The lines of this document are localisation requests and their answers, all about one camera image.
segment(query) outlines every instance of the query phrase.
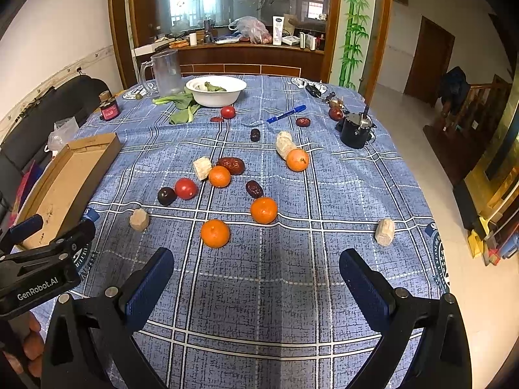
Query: human hand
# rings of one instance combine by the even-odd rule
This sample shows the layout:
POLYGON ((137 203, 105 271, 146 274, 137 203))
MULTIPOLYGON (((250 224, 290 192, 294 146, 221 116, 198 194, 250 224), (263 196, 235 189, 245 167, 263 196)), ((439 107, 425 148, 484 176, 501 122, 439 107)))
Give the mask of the human hand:
MULTIPOLYGON (((23 342, 23 350, 29 361, 29 372, 34 377, 42 376, 42 355, 43 355, 43 338, 40 335, 42 329, 40 322, 36 319, 32 312, 29 312, 29 328, 30 334, 25 338, 23 342)), ((17 374, 23 372, 22 364, 9 353, 4 352, 7 360, 11 364, 11 367, 17 374)))

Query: metal screw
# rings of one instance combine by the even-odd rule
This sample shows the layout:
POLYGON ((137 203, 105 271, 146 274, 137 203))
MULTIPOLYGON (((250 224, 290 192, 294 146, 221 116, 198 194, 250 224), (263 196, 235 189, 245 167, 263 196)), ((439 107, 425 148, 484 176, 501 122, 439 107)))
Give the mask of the metal screw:
POLYGON ((398 298, 407 298, 407 297, 409 297, 409 291, 406 290, 405 288, 402 288, 402 287, 395 288, 394 293, 396 294, 396 296, 398 298))
POLYGON ((68 292, 65 292, 64 294, 58 297, 58 301, 60 304, 65 304, 68 300, 70 300, 70 295, 68 295, 68 292))
POLYGON ((454 297, 450 292, 447 292, 443 295, 443 298, 449 304, 454 304, 456 302, 456 297, 454 297))
POLYGON ((108 287, 104 294, 109 297, 109 298, 112 298, 112 297, 115 297, 117 295, 117 293, 119 292, 119 289, 117 287, 108 287))

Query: tangerine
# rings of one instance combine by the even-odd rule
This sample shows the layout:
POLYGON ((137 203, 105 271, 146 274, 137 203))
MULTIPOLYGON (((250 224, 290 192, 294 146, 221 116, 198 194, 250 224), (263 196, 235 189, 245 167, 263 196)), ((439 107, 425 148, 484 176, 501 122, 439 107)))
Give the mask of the tangerine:
POLYGON ((270 197, 260 197, 252 202, 251 216, 258 223, 271 223, 278 215, 278 205, 270 197))
POLYGON ((227 187, 230 183, 230 172, 224 166, 217 165, 209 171, 209 182, 218 188, 227 187))
POLYGON ((200 230, 200 236, 206 246, 220 248, 227 244, 230 238, 229 227, 220 219, 210 219, 200 230))
POLYGON ((292 149, 286 157, 286 164, 292 171, 304 171, 308 168, 308 153, 304 149, 292 149))

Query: cardboard tray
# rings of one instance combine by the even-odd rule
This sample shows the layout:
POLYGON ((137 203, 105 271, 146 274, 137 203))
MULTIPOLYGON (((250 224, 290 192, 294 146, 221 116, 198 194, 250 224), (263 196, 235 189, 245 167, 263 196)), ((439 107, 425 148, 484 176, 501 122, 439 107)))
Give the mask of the cardboard tray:
POLYGON ((68 143, 47 166, 20 210, 16 224, 40 214, 43 228, 19 247, 45 246, 76 226, 120 150, 115 133, 68 143))

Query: pink plastic bag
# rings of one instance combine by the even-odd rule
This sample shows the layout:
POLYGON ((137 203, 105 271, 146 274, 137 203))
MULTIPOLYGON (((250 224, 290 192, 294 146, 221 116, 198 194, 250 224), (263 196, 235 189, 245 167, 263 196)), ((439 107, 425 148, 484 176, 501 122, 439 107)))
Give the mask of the pink plastic bag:
POLYGON ((265 25, 252 16, 243 16, 236 19, 229 25, 230 30, 238 30, 240 33, 251 39, 253 44, 270 44, 272 36, 268 33, 265 25))

